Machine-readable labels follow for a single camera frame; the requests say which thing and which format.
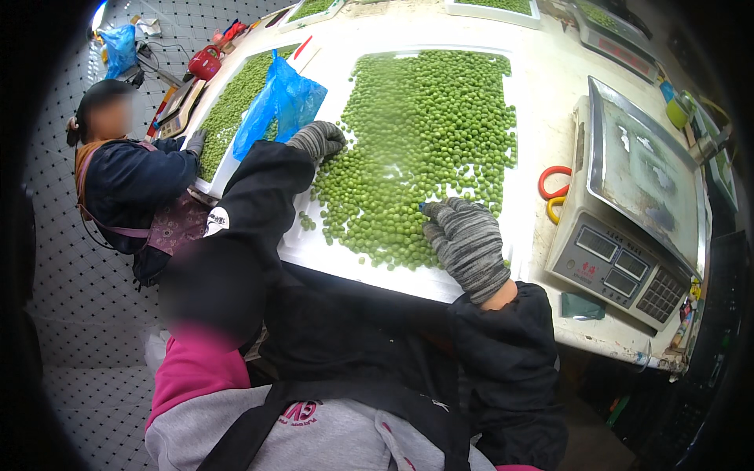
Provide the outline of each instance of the white table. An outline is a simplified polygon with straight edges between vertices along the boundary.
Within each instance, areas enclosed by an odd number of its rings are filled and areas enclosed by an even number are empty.
[[[531,231],[532,254],[528,267],[519,276],[523,280],[542,285],[553,307],[555,339],[571,347],[610,356],[625,362],[646,365],[650,368],[672,372],[683,370],[680,356],[664,356],[666,347],[674,336],[679,320],[653,336],[652,330],[632,317],[608,307],[603,320],[573,320],[560,316],[560,297],[564,291],[575,290],[543,271],[544,262],[555,234],[553,224],[545,212],[545,202],[536,191],[539,173],[552,165],[570,166],[573,149],[572,110],[578,98],[587,95],[587,76],[622,93],[662,124],[682,144],[687,145],[665,115],[665,102],[658,86],[648,84],[617,63],[581,46],[578,32],[569,27],[563,32],[561,23],[542,15],[539,30],[479,18],[458,17],[445,14],[442,2],[421,0],[397,2],[393,0],[382,15],[354,17],[355,8],[346,5],[331,20],[315,23],[302,29],[280,34],[276,27],[257,29],[234,43],[236,51],[226,57],[223,67],[209,83],[205,96],[228,80],[247,53],[267,46],[291,41],[305,41],[310,35],[321,49],[303,71],[327,88],[338,87],[342,78],[328,75],[328,64],[338,61],[343,51],[361,44],[469,44],[499,47],[517,54],[519,68],[526,74],[530,102],[520,106],[519,122],[528,126],[528,155],[534,161],[532,191],[525,195],[522,204],[533,210]],[[201,114],[198,105],[196,115]],[[198,123],[191,123],[187,133]],[[547,187],[552,191],[568,182],[567,176],[553,176]]]

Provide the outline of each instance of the dark blue jacket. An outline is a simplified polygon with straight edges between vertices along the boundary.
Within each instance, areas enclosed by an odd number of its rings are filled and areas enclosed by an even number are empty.
[[[148,229],[161,203],[178,198],[196,179],[199,159],[178,151],[181,142],[161,139],[149,151],[136,141],[107,142],[92,156],[85,182],[85,206],[102,224]],[[136,239],[100,229],[119,252],[134,254],[146,239]],[[152,247],[136,254],[133,274],[145,285],[158,274],[170,256]]]

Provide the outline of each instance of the black hair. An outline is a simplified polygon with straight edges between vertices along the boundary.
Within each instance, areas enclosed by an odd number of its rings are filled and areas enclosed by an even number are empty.
[[[68,126],[68,135],[66,136],[66,142],[68,145],[74,147],[78,144],[78,141],[81,141],[82,144],[85,143],[84,141],[89,132],[87,117],[93,108],[107,105],[119,96],[133,93],[133,91],[134,89],[132,85],[115,80],[114,78],[107,78],[92,85],[89,90],[84,93],[81,102],[78,104],[78,109],[76,110],[76,124],[78,127],[72,129]]]

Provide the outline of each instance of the striped knit glove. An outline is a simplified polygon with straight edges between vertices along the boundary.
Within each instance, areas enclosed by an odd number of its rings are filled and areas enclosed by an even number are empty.
[[[421,210],[430,221],[421,225],[451,277],[482,304],[510,278],[503,263],[503,240],[498,222],[479,204],[452,197],[427,203]]]
[[[302,127],[286,145],[307,151],[316,164],[325,156],[340,152],[345,143],[343,131],[335,124],[314,121]]]

